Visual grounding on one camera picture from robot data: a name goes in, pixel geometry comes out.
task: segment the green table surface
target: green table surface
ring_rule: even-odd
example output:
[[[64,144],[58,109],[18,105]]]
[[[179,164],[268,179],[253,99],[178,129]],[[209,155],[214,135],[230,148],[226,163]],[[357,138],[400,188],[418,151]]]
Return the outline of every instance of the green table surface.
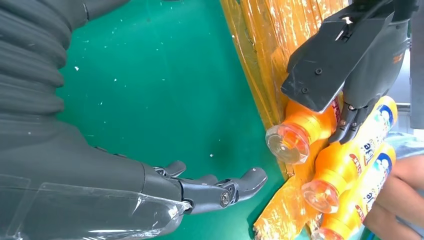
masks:
[[[184,161],[187,178],[267,172],[254,198],[185,216],[158,239],[253,238],[255,219],[284,180],[218,0],[133,0],[78,29],[61,72],[59,117],[93,146],[151,166]]]

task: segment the plastic bottle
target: plastic bottle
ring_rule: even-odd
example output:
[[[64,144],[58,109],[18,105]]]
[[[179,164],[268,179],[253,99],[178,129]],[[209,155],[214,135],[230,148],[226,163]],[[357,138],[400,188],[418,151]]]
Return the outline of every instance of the plastic bottle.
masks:
[[[352,141],[334,142],[318,154],[315,176],[302,186],[305,200],[320,212],[335,213],[340,195],[373,163],[374,153],[397,119],[395,101],[389,96],[380,98]]]
[[[396,162],[392,146],[384,143],[380,150],[354,187],[341,195],[339,210],[323,215],[321,227],[312,233],[312,240],[348,240],[359,230]]]
[[[266,144],[278,160],[287,164],[303,164],[310,153],[310,145],[329,138],[340,119],[340,94],[323,112],[317,113],[290,100],[285,109],[285,120],[266,131]]]

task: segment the clear plastic cover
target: clear plastic cover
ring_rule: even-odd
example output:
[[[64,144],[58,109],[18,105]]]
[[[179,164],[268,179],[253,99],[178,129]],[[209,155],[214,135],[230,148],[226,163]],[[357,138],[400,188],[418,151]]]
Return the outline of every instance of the clear plastic cover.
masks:
[[[0,175],[0,239],[139,240],[172,231],[191,205],[138,192]]]
[[[310,238],[312,240],[345,240],[336,232],[325,228],[314,231]]]
[[[339,209],[336,189],[329,183],[313,180],[302,186],[303,197],[309,205],[325,214],[332,214]]]
[[[280,124],[266,131],[266,144],[278,160],[286,164],[303,164],[309,156],[306,136],[297,128]]]

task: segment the gray panel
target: gray panel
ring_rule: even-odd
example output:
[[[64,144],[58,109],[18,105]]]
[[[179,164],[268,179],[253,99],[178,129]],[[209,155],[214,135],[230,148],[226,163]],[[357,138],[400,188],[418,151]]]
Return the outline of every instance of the gray panel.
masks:
[[[411,117],[413,129],[424,129],[424,1],[411,20]]]
[[[410,64],[411,53],[407,49],[399,75],[387,93],[396,103],[411,103]]]

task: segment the bottle cap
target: bottle cap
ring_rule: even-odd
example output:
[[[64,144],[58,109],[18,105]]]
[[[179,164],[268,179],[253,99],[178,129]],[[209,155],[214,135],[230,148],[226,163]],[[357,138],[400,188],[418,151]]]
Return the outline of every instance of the bottle cap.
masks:
[[[326,228],[320,228],[314,231],[310,235],[310,238],[312,240],[345,240],[337,232]]]
[[[352,224],[353,223],[357,223],[358,225],[361,225],[361,222],[358,221],[351,221],[352,219],[350,219],[350,217],[357,217],[359,219],[359,216],[356,214],[356,212],[350,212],[350,213],[345,213],[342,214],[343,216],[340,219],[340,214],[325,214],[323,216],[323,220],[322,220],[322,224],[321,224],[321,229],[322,230],[326,230],[326,231],[331,231],[327,237],[328,239],[332,240],[332,239],[342,239],[342,240],[348,240],[349,237],[354,234],[357,233],[359,230],[359,226],[356,226],[354,229],[350,229],[346,224]],[[340,238],[332,238],[331,236],[334,235],[338,235]]]
[[[286,164],[303,164],[309,156],[309,141],[301,127],[275,125],[266,131],[266,144],[278,160]]]
[[[339,195],[336,188],[326,181],[312,180],[302,186],[303,197],[314,209],[332,214],[339,209]]]

